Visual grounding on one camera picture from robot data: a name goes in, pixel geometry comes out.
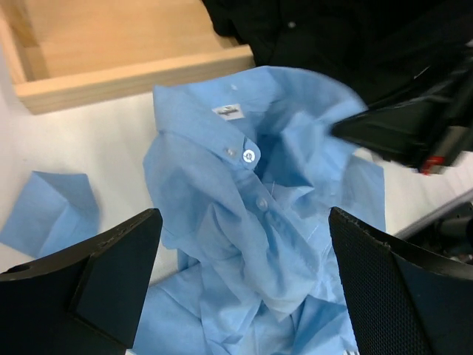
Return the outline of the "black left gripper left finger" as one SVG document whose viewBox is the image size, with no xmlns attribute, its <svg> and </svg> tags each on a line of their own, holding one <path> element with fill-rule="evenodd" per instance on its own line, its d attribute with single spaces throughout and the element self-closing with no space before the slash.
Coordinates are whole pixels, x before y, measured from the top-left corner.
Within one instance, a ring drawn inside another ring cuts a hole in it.
<svg viewBox="0 0 473 355">
<path fill-rule="evenodd" d="M 147 209 L 1 273 L 2 354 L 124 354 L 134 345 L 163 225 Z"/>
</svg>

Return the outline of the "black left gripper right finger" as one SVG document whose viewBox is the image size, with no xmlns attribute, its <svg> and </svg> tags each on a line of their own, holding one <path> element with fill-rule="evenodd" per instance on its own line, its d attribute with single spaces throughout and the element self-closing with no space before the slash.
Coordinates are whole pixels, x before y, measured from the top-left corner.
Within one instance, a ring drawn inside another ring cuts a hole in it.
<svg viewBox="0 0 473 355">
<path fill-rule="evenodd" d="M 340 208 L 330 236 L 360 354 L 471 354 L 472 266 Z"/>
</svg>

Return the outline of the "light blue shirt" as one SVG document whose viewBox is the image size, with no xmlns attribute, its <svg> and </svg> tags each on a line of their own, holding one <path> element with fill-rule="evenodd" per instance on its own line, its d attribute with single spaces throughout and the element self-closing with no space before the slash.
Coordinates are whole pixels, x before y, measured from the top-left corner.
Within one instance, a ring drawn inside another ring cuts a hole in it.
<svg viewBox="0 0 473 355">
<path fill-rule="evenodd" d="M 179 270 L 151 286 L 136 354 L 356 354 L 328 217 L 385 227 L 383 169 L 330 134 L 365 103 L 259 67 L 153 91 L 143 161 Z"/>
</svg>

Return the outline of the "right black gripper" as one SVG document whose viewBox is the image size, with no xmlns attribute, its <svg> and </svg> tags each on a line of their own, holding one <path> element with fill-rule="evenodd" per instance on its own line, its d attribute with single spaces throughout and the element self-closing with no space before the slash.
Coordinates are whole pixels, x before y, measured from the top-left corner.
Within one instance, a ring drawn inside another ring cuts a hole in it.
<svg viewBox="0 0 473 355">
<path fill-rule="evenodd" d="M 405 101 L 334 124 L 330 133 L 402 165 L 440 174 L 472 151 L 472 57 L 452 72 L 446 101 Z"/>
</svg>

